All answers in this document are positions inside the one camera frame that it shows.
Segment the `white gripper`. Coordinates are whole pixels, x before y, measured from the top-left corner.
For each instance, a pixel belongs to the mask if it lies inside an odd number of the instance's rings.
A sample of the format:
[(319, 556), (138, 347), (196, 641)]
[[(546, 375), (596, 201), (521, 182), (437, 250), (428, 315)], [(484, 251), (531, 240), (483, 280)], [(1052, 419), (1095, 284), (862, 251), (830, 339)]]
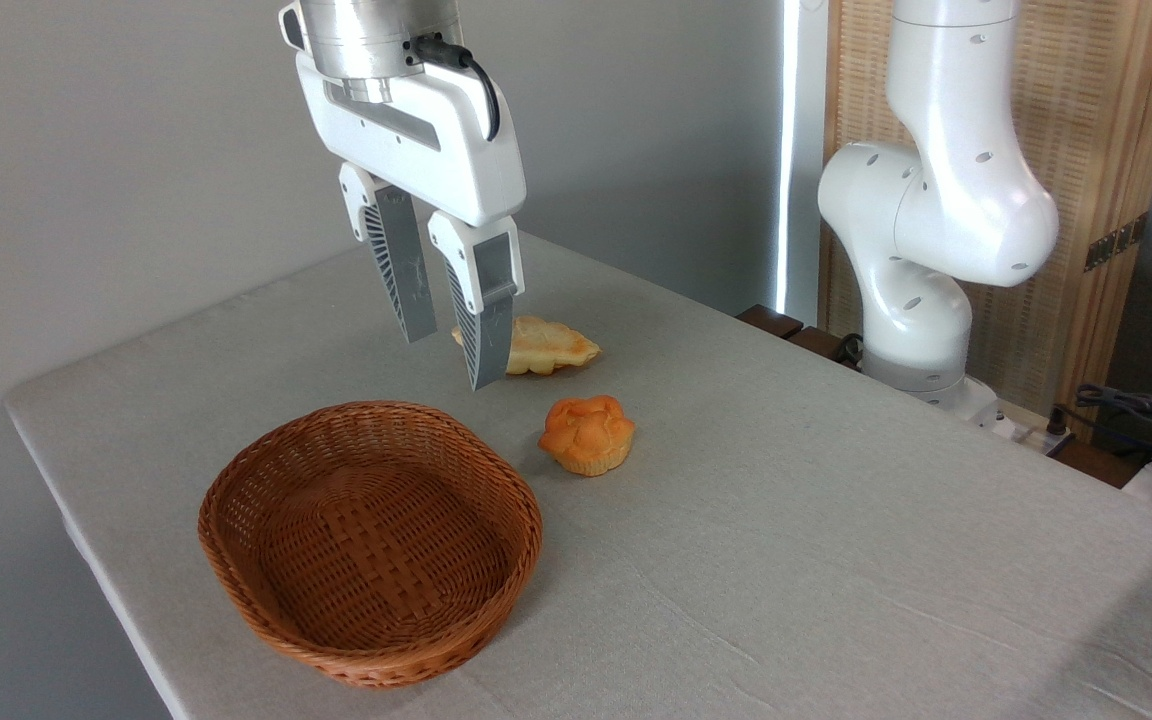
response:
[(486, 94), (471, 70), (430, 67), (391, 79), (389, 103), (361, 103), (321, 76), (306, 53), (297, 53), (296, 67), (317, 135), (347, 160), (338, 182), (349, 223), (372, 253), (406, 341), (435, 332), (414, 195), (442, 210), (430, 218), (430, 240), (444, 256), (471, 386), (500, 381), (511, 351), (513, 300), (524, 291), (517, 225), (508, 215), (526, 199), (503, 91), (495, 92), (498, 132), (486, 141)]

